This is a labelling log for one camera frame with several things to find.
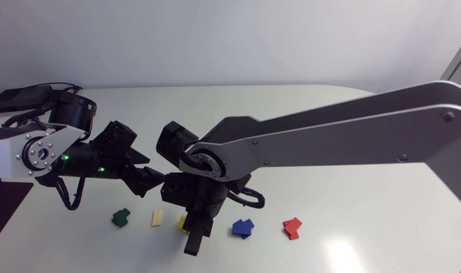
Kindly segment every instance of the black box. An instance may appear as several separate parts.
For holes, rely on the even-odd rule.
[[[50,85],[5,90],[0,94],[0,113],[38,109],[52,92]]]

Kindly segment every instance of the green block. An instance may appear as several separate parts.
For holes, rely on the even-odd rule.
[[[124,217],[127,217],[129,214],[131,214],[131,212],[128,211],[128,209],[124,208],[124,209],[121,211],[121,214],[122,214]]]
[[[128,220],[126,220],[126,218],[124,218],[124,217],[121,217],[119,219],[116,218],[116,223],[117,223],[117,226],[122,228],[124,225],[126,225],[128,223]]]
[[[111,220],[111,222],[114,223],[114,225],[119,226],[122,228],[124,225],[128,223],[128,220],[126,220],[126,217],[130,214],[131,212],[128,211],[128,209],[124,208],[122,210],[118,210],[116,213],[113,214],[114,218]]]

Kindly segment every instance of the yellow block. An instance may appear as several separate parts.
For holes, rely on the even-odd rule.
[[[151,222],[151,226],[161,225],[161,213],[163,213],[161,209],[153,211],[153,221]]]
[[[187,219],[187,216],[182,215],[180,218],[180,221],[178,222],[178,228],[183,230],[183,232],[186,232],[186,230],[183,229],[183,224],[185,223],[185,219]]]

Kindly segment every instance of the bolt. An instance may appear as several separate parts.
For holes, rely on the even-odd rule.
[[[453,112],[445,112],[441,116],[442,120],[444,122],[450,122],[454,119],[454,113]]]
[[[398,160],[399,162],[405,162],[405,161],[409,160],[409,157],[407,156],[407,154],[401,154],[401,155],[399,155],[399,156],[397,157],[397,160]]]

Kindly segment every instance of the tabletop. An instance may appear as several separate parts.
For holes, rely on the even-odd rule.
[[[109,121],[138,134],[133,147],[161,173],[178,171],[156,153],[163,127],[176,121],[204,135],[227,116],[265,120],[372,93],[328,85],[208,86],[82,90],[97,103],[91,138]],[[226,200],[197,256],[183,253],[183,207],[140,198],[121,180],[87,179],[79,209],[54,188],[35,185],[0,234],[0,272],[459,272],[461,203],[421,163],[258,169],[247,184],[262,209]],[[75,193],[77,179],[65,178]],[[111,223],[127,208],[128,224]],[[152,212],[161,209],[161,226]],[[303,222],[289,240],[283,221]],[[251,219],[252,235],[232,234]]]

